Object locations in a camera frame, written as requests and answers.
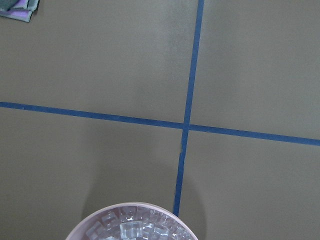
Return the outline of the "clear ice cubes pile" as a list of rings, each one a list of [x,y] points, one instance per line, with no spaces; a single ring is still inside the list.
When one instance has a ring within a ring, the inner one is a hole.
[[[170,215],[143,206],[108,210],[85,232],[88,240],[193,240]]]

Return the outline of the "pink bowl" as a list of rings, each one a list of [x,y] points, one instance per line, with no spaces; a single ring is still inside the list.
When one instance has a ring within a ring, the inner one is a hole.
[[[145,202],[125,202],[125,203],[119,203],[119,204],[115,204],[115,205],[111,205],[105,208],[102,208],[94,213],[92,213],[91,215],[87,216],[86,218],[84,218],[71,232],[70,234],[66,237],[68,240],[87,240],[87,238],[85,237],[85,232],[89,229],[89,227],[94,224],[95,221],[98,220],[98,217],[102,216],[103,213],[105,213],[106,211],[115,209],[115,208],[120,208],[120,207],[128,207],[128,206],[140,206],[140,207],[147,207],[150,209],[154,209],[154,210],[158,210],[162,213],[166,213],[169,216],[171,216],[172,218],[174,218],[178,223],[180,223],[183,227],[185,227],[194,237],[193,240],[197,240],[198,238],[196,237],[196,235],[191,231],[191,229],[189,227],[187,227],[187,225],[181,220],[179,219],[177,216],[175,216],[173,213],[169,212],[168,210],[159,207],[157,205],[154,204],[150,204],[150,203],[145,203]]]

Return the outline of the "grey folded cloth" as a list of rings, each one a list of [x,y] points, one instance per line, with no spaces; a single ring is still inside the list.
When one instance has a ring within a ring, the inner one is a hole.
[[[0,16],[29,23],[39,0],[0,0]]]

